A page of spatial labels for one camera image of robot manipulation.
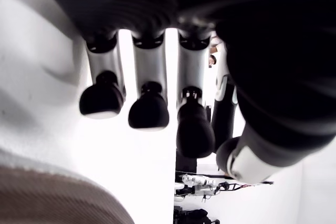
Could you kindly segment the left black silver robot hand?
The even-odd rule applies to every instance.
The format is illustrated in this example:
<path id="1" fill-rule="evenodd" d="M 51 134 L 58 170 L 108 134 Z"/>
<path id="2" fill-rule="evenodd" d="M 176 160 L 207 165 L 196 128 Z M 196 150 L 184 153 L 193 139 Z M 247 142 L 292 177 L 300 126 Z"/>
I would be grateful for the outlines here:
<path id="1" fill-rule="evenodd" d="M 245 119 L 229 139 L 222 102 L 213 130 L 193 105 L 179 113 L 178 151 L 209 153 L 221 170 L 254 184 L 298 163 L 335 137 L 335 0 L 56 0 L 85 39 L 124 28 L 214 29 Z"/>

